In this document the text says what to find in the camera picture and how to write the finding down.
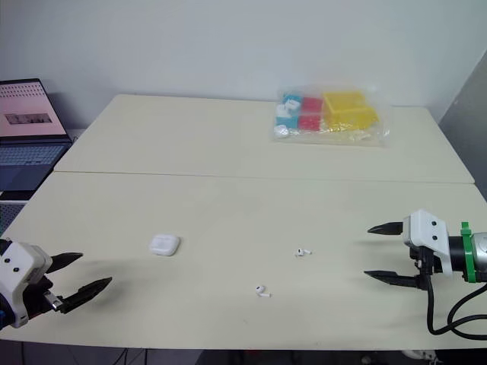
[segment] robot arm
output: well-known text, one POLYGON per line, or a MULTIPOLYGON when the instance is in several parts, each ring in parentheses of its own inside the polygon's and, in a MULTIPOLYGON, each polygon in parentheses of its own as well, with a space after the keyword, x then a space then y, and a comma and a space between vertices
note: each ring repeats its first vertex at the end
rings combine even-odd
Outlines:
POLYGON ((487 319, 487 315, 467 316, 453 321, 457 310, 468 300, 487 291, 487 284, 459 300, 447 317, 447 325, 433 329, 434 293, 431 276, 442 272, 451 277, 454 271, 461 271, 463 279, 469 283, 487 282, 487 233, 474 233, 468 222, 463 222, 461 236, 449 236, 444 221, 427 211, 419 210, 403 222, 390 222, 372 227, 369 233, 403 235, 403 242, 409 247, 409 257, 415 260, 419 270, 416 276, 402 276, 395 271, 365 271, 371 277, 390 285, 416 287, 428 292, 428 330, 433 335, 452 331, 460 337, 487 340, 487 335, 471 335, 461 332, 457 326, 477 319, 487 319))
POLYGON ((51 309, 68 313, 100 293, 112 278, 94 281, 67 298, 49 291, 53 283, 45 274, 82 256, 68 252, 51 257, 38 246, 0 239, 0 329, 7 325, 19 328, 51 309))

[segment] red block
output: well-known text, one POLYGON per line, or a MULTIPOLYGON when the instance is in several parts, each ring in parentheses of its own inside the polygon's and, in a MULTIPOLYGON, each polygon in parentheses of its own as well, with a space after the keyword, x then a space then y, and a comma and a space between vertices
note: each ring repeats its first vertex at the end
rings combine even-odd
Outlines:
POLYGON ((306 129, 307 131, 320 130, 321 116, 299 116, 298 128, 306 129))
POLYGON ((302 113, 321 113, 323 107, 323 99, 316 97, 304 97, 301 101, 302 113))

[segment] floor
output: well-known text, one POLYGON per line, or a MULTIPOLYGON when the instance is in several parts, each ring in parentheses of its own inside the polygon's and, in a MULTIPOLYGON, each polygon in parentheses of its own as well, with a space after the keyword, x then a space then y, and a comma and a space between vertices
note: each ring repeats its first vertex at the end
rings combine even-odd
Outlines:
POLYGON ((95 348, 0 340, 2 365, 422 365, 399 351, 201 351, 95 348))

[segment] plastic bag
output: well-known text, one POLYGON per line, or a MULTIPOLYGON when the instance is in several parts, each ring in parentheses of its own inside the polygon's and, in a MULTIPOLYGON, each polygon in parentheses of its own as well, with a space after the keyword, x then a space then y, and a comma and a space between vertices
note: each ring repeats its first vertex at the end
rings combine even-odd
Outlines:
POLYGON ((279 93, 274 137, 315 144, 385 145, 390 108, 355 87, 295 87, 279 93))

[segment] yellow block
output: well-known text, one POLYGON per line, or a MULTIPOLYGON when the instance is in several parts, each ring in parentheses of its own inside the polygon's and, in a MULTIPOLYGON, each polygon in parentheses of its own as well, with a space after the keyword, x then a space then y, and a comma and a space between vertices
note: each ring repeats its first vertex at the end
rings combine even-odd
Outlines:
POLYGON ((360 91, 323 93, 325 122, 332 132, 367 129, 379 118, 360 91))

